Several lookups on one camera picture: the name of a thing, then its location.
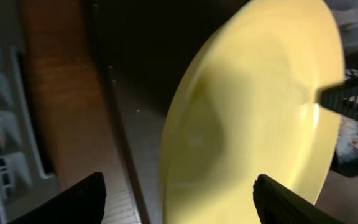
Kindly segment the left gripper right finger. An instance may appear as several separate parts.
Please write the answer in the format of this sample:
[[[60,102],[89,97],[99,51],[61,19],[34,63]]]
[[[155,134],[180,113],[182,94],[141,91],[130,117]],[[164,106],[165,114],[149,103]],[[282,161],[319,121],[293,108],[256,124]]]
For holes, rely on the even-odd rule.
[[[342,224],[265,174],[254,183],[253,201],[261,224]]]

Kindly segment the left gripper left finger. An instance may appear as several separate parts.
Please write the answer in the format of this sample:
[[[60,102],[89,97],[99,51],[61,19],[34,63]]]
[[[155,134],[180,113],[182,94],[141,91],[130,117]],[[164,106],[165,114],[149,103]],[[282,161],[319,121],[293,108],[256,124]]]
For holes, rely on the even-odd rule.
[[[101,224],[106,203],[104,175],[95,172],[13,224]]]

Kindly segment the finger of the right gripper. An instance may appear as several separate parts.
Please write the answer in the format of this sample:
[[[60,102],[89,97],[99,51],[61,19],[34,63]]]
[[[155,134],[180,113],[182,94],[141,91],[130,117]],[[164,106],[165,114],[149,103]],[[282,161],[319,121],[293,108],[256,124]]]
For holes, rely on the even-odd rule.
[[[358,121],[358,77],[320,88],[317,102],[323,108]]]

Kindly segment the yellow round plate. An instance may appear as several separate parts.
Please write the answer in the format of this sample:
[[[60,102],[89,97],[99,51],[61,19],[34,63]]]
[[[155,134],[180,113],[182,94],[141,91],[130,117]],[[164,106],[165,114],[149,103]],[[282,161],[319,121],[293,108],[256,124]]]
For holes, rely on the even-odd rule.
[[[343,79],[324,1],[244,5],[200,48],[173,97],[160,146],[161,221],[258,223],[260,174],[315,203],[341,122],[317,93]]]

